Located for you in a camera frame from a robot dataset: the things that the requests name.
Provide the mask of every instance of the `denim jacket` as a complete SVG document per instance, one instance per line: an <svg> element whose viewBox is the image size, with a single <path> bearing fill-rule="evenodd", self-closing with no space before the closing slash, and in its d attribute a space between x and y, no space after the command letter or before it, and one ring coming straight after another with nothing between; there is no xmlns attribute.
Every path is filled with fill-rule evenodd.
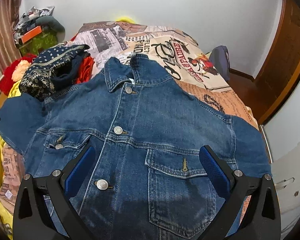
<svg viewBox="0 0 300 240"><path fill-rule="evenodd" d="M203 145L247 176L270 173L254 127L184 92L146 55L130 65L111 58L90 81L44 102L28 94L9 98L0 117L0 135L34 177L62 169L88 141L96 149L71 203L99 239L196 239L224 201L200 164ZM106 190L98 189L100 179Z"/></svg>

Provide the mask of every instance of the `red clothing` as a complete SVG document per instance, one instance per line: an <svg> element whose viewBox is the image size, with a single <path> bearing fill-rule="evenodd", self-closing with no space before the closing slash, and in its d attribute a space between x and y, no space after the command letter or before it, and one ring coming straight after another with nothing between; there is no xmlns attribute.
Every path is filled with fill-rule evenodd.
<svg viewBox="0 0 300 240"><path fill-rule="evenodd" d="M4 93L6 96L9 95L9 92L10 92L11 88L13 87L13 85L15 83L11 79L12 74L13 74L16 66L18 66L18 64L20 63L20 61L21 60L26 60L29 63L32 63L32 60L36 57L37 57L36 55L27 54L26 56L15 60L9 67L6 67L6 69L3 72L4 77L0 81L0 90L1 90L2 93Z"/></svg>
<svg viewBox="0 0 300 240"><path fill-rule="evenodd" d="M78 34L76 34L76 35L71 39L71 41L74 41L75 38L77 37L77 35L78 35Z"/></svg>
<svg viewBox="0 0 300 240"><path fill-rule="evenodd" d="M90 80L93 64L94 60L91 56L83 59L78 70L77 79L74 82L75 84L80 84Z"/></svg>

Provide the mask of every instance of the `white wall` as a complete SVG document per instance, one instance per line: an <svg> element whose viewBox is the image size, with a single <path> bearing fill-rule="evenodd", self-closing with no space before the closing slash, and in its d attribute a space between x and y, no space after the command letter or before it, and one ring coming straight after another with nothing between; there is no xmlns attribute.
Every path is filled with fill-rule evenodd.
<svg viewBox="0 0 300 240"><path fill-rule="evenodd" d="M264 129L274 161L286 155L300 142L300 82Z"/></svg>
<svg viewBox="0 0 300 240"><path fill-rule="evenodd" d="M226 45L231 68L256 75L272 43L281 0L24 0L55 5L54 17L65 27L66 40L83 23L128 16L145 25L168 25L193 36L203 52Z"/></svg>

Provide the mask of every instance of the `jacket sleeve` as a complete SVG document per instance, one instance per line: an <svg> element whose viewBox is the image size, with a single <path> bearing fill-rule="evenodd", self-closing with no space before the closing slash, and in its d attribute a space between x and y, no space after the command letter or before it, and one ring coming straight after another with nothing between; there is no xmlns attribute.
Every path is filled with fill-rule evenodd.
<svg viewBox="0 0 300 240"><path fill-rule="evenodd" d="M261 133L240 117L232 117L235 133L234 157L238 168L247 176L262 177L271 174L266 145Z"/></svg>
<svg viewBox="0 0 300 240"><path fill-rule="evenodd" d="M22 94L8 98L0 109L0 135L20 154L24 154L36 130L46 120L43 102Z"/></svg>

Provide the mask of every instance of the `patterned scarf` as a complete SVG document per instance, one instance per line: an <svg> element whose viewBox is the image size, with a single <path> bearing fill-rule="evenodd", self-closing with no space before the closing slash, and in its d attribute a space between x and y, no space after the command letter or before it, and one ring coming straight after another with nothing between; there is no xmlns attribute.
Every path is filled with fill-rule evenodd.
<svg viewBox="0 0 300 240"><path fill-rule="evenodd" d="M73 84L88 45L54 46L41 52L25 72L19 90L39 101Z"/></svg>

